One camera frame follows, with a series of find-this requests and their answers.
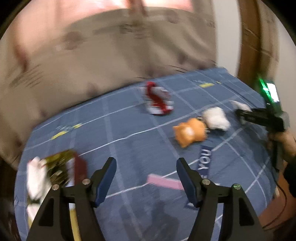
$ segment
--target yellow marking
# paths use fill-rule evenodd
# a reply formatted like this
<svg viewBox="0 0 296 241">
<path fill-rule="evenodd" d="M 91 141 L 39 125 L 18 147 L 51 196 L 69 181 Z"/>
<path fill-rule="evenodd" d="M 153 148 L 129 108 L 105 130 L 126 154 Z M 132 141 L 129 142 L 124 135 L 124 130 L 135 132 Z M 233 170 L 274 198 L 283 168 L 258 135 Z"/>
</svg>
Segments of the yellow marking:
<svg viewBox="0 0 296 241">
<path fill-rule="evenodd" d="M 207 87 L 210 87 L 210 86 L 213 86 L 213 85 L 214 85 L 213 83 L 204 83 L 204 84 L 201 84 L 200 87 L 207 88 Z"/>
<path fill-rule="evenodd" d="M 74 129 L 77 129 L 77 128 L 81 127 L 81 126 L 82 126 L 81 123 L 79 123 L 79 124 L 77 124 L 77 125 L 74 125 L 73 128 L 74 128 Z"/>
<path fill-rule="evenodd" d="M 68 131 L 61 131 L 61 132 L 59 132 L 58 134 L 54 135 L 54 136 L 51 138 L 51 140 L 56 139 L 57 137 L 66 134 L 67 132 L 68 132 Z"/>
</svg>

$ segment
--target hand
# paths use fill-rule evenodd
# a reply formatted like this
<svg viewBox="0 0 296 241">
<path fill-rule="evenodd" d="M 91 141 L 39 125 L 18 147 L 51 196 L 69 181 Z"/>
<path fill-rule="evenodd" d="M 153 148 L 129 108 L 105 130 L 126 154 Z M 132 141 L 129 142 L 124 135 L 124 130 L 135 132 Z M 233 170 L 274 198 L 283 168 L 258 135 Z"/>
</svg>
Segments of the hand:
<svg viewBox="0 0 296 241">
<path fill-rule="evenodd" d="M 284 148 L 284 160 L 286 162 L 291 162 L 293 158 L 296 156 L 296 141 L 289 131 L 285 132 L 277 132 L 277 133 L 269 133 L 268 134 L 268 145 L 267 147 L 269 149 L 272 148 L 272 142 L 271 141 L 278 141 L 283 144 Z"/>
</svg>

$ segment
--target pink strip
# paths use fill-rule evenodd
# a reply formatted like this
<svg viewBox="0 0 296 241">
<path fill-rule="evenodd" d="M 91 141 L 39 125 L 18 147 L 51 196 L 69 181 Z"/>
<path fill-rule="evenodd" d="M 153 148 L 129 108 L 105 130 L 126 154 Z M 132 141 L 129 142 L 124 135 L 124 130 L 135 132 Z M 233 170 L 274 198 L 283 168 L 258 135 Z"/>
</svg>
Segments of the pink strip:
<svg viewBox="0 0 296 241">
<path fill-rule="evenodd" d="M 155 174 L 148 175 L 147 183 L 154 184 L 159 187 L 171 188 L 176 190 L 184 190 L 180 180 L 165 178 Z"/>
</svg>

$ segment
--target white object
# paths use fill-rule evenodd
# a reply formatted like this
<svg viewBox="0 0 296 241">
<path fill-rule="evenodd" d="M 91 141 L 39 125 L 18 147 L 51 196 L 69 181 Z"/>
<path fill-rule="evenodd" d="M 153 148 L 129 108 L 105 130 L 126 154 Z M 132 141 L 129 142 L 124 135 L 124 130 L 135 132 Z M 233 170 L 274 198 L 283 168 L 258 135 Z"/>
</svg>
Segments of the white object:
<svg viewBox="0 0 296 241">
<path fill-rule="evenodd" d="M 230 122 L 227 120 L 224 111 L 220 107 L 213 107 L 205 110 L 202 114 L 208 128 L 221 129 L 227 131 L 230 128 Z"/>
<path fill-rule="evenodd" d="M 230 102 L 232 103 L 233 107 L 236 109 L 251 111 L 251 108 L 246 104 L 243 104 L 241 102 L 234 101 L 234 100 L 231 100 Z"/>
<path fill-rule="evenodd" d="M 36 214 L 39 208 L 40 208 L 40 204 L 37 204 L 37 203 L 33 203 L 27 206 L 27 214 L 31 221 L 33 221 L 34 218 L 36 217 Z"/>
<path fill-rule="evenodd" d="M 27 164 L 27 190 L 32 200 L 40 199 L 45 192 L 45 185 L 48 186 L 47 168 L 44 160 L 35 157 Z"/>
</svg>

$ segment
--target black sleeve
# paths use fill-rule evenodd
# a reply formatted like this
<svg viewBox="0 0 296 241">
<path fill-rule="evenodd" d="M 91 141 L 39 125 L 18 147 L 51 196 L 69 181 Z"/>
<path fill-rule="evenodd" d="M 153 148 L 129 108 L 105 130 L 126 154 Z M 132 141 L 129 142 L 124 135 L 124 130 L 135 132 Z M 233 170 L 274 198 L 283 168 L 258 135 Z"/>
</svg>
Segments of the black sleeve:
<svg viewBox="0 0 296 241">
<path fill-rule="evenodd" d="M 287 165 L 284 171 L 284 178 L 289 184 L 289 191 L 293 197 L 296 197 L 296 156 L 290 164 Z"/>
</svg>

